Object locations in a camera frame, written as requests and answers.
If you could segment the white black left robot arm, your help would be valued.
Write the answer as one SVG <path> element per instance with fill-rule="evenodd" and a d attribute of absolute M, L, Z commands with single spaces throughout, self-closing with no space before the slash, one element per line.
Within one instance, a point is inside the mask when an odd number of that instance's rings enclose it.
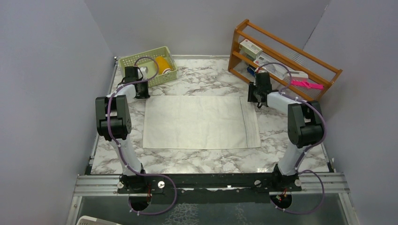
<path fill-rule="evenodd" d="M 146 190 L 148 181 L 130 140 L 132 120 L 128 99 L 148 99 L 150 95 L 144 67 L 127 66 L 124 74 L 114 92 L 95 99 L 96 126 L 98 134 L 115 149 L 122 165 L 118 189 L 140 193 Z"/>

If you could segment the yellow brown bear towel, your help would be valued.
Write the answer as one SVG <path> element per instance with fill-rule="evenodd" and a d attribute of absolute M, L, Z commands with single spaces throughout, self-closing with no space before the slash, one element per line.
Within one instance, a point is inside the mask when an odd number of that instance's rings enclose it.
<path fill-rule="evenodd" d="M 162 56 L 158 56 L 158 57 L 155 58 L 155 61 L 156 61 L 156 63 L 159 66 L 159 74 L 160 75 L 172 71 L 171 66 L 168 63 L 168 61 L 166 60 L 166 58 L 164 58 Z"/>

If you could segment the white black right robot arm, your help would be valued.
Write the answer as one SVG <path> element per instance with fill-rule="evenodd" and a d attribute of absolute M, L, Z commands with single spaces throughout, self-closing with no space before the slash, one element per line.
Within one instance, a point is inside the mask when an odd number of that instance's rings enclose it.
<path fill-rule="evenodd" d="M 305 154 L 325 138 L 325 120 L 320 103 L 293 98 L 274 90 L 268 72 L 256 73 L 255 81 L 249 83 L 248 102 L 256 103 L 258 108 L 267 106 L 287 115 L 290 144 L 271 177 L 271 186 L 282 191 L 296 180 Z"/>

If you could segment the white towel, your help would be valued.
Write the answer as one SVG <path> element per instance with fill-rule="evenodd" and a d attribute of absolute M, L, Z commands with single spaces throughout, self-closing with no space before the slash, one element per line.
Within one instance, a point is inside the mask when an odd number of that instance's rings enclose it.
<path fill-rule="evenodd" d="M 145 104 L 143 148 L 217 150 L 260 146 L 255 106 L 244 97 L 155 96 Z"/>

